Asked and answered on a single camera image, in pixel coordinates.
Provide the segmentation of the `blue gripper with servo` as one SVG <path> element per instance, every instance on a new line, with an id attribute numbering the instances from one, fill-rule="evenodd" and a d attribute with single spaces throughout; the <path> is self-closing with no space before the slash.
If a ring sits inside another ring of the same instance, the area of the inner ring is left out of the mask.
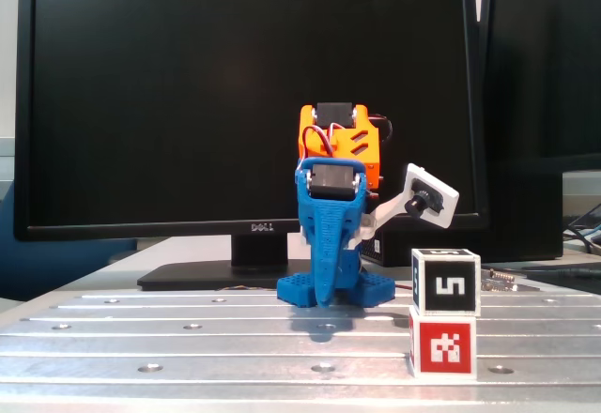
<path id="1" fill-rule="evenodd" d="M 353 290 L 359 281 L 359 249 L 347 244 L 365 211 L 366 177 L 361 174 L 362 162 L 334 157 L 306 158 L 295 171 L 300 226 L 311 247 L 320 307 L 330 306 L 338 290 Z"/>

